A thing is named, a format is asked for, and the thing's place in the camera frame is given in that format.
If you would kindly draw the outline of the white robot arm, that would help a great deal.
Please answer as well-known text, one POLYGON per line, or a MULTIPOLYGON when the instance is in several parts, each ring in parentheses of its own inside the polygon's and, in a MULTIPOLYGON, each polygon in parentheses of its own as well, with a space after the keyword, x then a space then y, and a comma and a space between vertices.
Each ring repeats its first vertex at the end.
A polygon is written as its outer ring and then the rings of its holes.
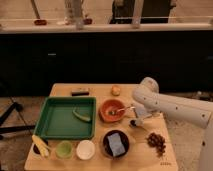
POLYGON ((151 77, 135 87, 132 98, 147 109, 205 129, 198 171, 213 171, 213 102, 160 94, 158 83, 151 77))

